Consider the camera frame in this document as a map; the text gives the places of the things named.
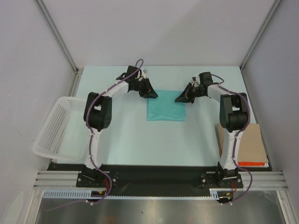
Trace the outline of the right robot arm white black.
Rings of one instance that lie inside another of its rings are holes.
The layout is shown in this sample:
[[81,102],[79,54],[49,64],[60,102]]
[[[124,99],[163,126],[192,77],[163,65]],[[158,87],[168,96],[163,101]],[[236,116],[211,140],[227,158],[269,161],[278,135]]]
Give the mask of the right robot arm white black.
[[238,164],[241,138],[250,124],[250,107],[246,93],[238,93],[223,87],[224,80],[214,82],[210,72],[200,73],[188,83],[175,99],[176,103],[194,103],[196,98],[208,97],[220,104],[219,120],[223,128],[222,154],[213,173],[200,176],[201,188],[242,188]]

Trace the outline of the teal green t shirt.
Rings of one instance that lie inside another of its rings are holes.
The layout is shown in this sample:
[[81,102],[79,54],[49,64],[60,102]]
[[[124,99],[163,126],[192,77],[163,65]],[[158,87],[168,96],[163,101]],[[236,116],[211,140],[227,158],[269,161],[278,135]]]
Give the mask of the teal green t shirt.
[[179,91],[158,90],[157,98],[149,98],[147,104],[147,121],[185,121],[184,103],[176,103]]

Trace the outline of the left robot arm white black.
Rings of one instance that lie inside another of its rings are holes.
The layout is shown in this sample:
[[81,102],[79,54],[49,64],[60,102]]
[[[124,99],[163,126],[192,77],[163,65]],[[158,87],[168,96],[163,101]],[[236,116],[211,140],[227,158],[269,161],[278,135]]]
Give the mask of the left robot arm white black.
[[103,180],[110,180],[108,175],[100,170],[101,164],[98,165],[95,161],[100,136],[112,121],[113,98],[130,91],[138,92],[141,98],[158,98],[158,94],[146,77],[146,71],[137,66],[128,66],[127,71],[117,77],[115,83],[102,93],[90,92],[88,94],[84,122],[91,134],[88,144],[88,156],[82,175],[92,186],[97,187],[102,184]]

